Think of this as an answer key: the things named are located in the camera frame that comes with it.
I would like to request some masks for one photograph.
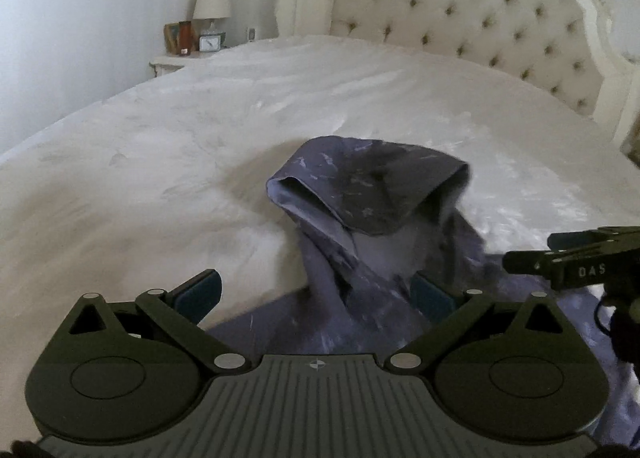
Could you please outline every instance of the photo frame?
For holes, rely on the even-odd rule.
[[[164,45],[166,52],[171,55],[180,53],[178,49],[178,34],[180,33],[180,23],[169,23],[164,25]],[[200,37],[194,27],[191,27],[191,51],[196,52],[199,48]]]
[[[179,23],[170,23],[164,25],[164,45],[169,54],[178,54],[178,33],[180,31]]]

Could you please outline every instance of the table lamp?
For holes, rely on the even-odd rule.
[[[231,17],[231,3],[229,0],[197,0],[193,11],[194,20],[209,20],[209,29],[202,31],[202,35],[216,33],[215,19]]]

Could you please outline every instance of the tufted headboard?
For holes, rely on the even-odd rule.
[[[640,74],[610,46],[599,0],[278,0],[278,31],[457,56],[517,76],[592,117],[626,147]]]

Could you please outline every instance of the alarm clock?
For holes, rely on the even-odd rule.
[[[222,49],[222,41],[224,34],[215,33],[203,35],[200,37],[201,52],[219,52]]]

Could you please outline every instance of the white bedsheet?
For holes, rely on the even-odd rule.
[[[640,171],[550,94],[464,60],[330,37],[261,41],[80,110],[0,163],[0,448],[37,438],[28,371],[85,292],[132,300],[205,268],[204,326],[305,284],[264,183],[303,141],[416,143],[471,164],[488,250],[640,223]]]

